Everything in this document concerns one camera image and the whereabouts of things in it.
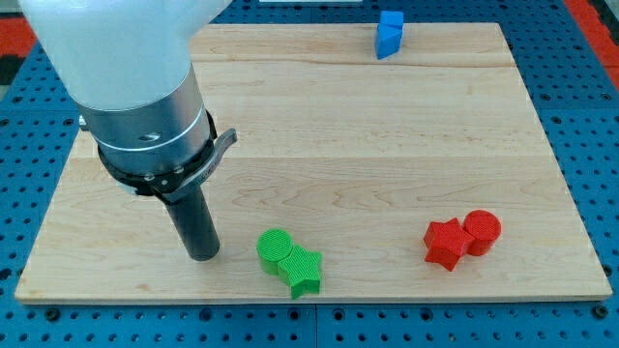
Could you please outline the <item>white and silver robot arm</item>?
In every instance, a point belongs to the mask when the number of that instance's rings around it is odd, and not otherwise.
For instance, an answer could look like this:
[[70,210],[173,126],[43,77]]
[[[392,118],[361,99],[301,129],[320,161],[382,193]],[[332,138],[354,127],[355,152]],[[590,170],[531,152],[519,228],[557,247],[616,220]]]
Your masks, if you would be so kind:
[[129,174],[187,163],[209,138],[192,36],[230,0],[20,0],[101,156]]

